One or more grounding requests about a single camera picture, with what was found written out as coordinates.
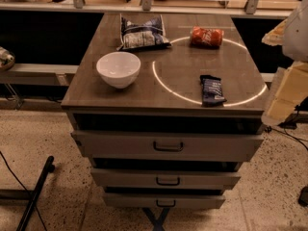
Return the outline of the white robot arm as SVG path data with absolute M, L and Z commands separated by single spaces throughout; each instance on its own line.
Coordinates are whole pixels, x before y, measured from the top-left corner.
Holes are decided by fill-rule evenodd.
M 308 97 L 308 0 L 302 0 L 290 16 L 263 38 L 270 45 L 282 45 L 282 52 L 294 62 L 274 74 L 262 114 L 268 126 L 284 122 Z

